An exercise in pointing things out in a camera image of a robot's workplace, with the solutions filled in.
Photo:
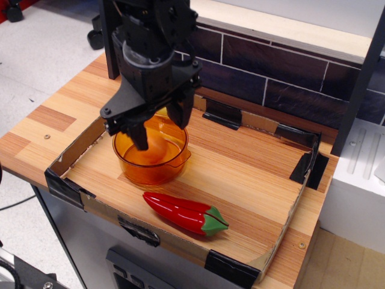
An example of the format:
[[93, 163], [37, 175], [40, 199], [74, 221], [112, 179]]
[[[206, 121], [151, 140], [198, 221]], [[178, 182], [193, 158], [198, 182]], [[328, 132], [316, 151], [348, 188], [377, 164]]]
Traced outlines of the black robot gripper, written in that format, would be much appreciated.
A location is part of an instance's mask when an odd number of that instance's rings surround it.
[[127, 133], [139, 151], [148, 150], [144, 123], [164, 107], [180, 129], [187, 127], [202, 63], [173, 57], [173, 53], [165, 54], [151, 62], [136, 54], [116, 53], [120, 88], [100, 111], [109, 135]]

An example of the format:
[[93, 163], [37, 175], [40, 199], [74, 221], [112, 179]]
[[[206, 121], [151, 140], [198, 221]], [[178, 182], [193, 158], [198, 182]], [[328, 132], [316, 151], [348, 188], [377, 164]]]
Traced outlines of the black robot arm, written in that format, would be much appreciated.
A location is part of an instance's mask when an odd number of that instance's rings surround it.
[[165, 108], [179, 127], [189, 122], [202, 64], [190, 35], [197, 13], [189, 1], [100, 1], [108, 75], [120, 78], [100, 111], [110, 135], [122, 132], [148, 148], [145, 122]]

